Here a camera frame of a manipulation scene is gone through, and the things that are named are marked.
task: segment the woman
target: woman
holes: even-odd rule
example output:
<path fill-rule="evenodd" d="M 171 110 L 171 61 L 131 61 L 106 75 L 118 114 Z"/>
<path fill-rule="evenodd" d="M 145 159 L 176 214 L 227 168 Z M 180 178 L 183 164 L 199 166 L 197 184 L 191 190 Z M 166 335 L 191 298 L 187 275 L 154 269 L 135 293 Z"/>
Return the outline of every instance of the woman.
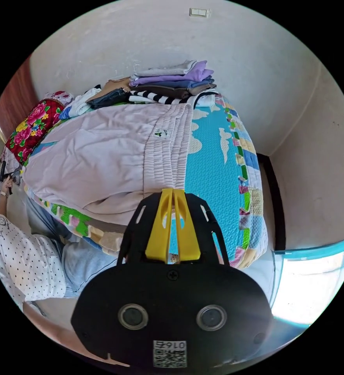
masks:
<path fill-rule="evenodd" d="M 31 228 L 27 235 L 7 219 L 7 199 L 12 180 L 8 177 L 0 192 L 0 279 L 24 314 L 55 342 L 101 362 L 120 364 L 89 353 L 76 334 L 41 316 L 33 301 L 78 297 L 98 273 L 116 265 L 116 258 L 93 248 L 86 241 L 64 245 L 60 236 L 71 233 L 42 207 L 27 199 Z"/>

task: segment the bright window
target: bright window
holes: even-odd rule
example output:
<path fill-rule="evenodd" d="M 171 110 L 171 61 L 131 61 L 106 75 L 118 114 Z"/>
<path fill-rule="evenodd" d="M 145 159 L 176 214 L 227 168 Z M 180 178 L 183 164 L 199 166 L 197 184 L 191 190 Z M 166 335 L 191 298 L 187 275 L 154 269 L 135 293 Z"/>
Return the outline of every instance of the bright window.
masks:
<path fill-rule="evenodd" d="M 320 259 L 284 259 L 274 316 L 312 324 L 332 301 L 344 281 L 344 251 Z"/>

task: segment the white polka dot shirt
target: white polka dot shirt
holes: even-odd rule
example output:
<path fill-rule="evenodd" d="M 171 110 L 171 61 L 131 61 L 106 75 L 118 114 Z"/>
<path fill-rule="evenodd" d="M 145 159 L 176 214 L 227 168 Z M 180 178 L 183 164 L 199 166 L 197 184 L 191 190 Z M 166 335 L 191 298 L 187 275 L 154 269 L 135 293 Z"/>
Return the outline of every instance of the white polka dot shirt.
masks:
<path fill-rule="evenodd" d="M 0 279 L 22 310 L 22 303 L 62 298 L 64 272 L 52 241 L 42 235 L 26 235 L 0 215 Z"/>

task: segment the person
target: person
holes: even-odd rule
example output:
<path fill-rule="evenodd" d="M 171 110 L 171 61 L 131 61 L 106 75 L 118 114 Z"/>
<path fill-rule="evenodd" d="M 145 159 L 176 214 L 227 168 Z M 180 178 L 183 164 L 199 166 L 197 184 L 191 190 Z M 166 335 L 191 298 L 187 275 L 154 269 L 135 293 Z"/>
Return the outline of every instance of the person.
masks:
<path fill-rule="evenodd" d="M 47 298 L 77 298 L 98 273 L 116 265 L 117 258 L 84 239 L 68 242 L 72 233 L 38 203 L 26 199 L 31 235 L 7 219 L 8 177 L 0 195 L 0 278 L 23 309 L 24 302 Z"/>

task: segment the light switch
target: light switch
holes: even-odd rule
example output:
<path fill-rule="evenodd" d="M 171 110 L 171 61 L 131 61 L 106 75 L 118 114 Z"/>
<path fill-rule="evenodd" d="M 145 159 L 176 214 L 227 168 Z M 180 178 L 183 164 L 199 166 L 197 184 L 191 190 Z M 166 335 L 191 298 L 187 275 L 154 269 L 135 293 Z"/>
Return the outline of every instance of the light switch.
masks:
<path fill-rule="evenodd" d="M 210 9 L 198 9 L 198 8 L 190 8 L 190 16 L 193 17 L 209 17 L 211 14 Z"/>

